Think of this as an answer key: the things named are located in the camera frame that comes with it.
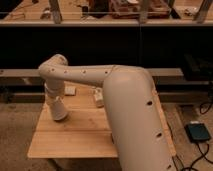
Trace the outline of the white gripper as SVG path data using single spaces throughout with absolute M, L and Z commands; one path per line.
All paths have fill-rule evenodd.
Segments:
M 65 86 L 62 86 L 58 89 L 51 89 L 47 86 L 47 84 L 44 84 L 45 88 L 45 102 L 48 106 L 53 105 L 57 99 L 64 98 L 64 91 Z

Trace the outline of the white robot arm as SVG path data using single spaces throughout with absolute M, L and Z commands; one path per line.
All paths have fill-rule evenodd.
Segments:
M 68 115 L 62 97 L 65 83 L 100 87 L 122 171 L 177 171 L 156 105 L 156 88 L 148 70 L 137 66 L 70 66 L 56 54 L 38 67 L 45 80 L 52 119 Z

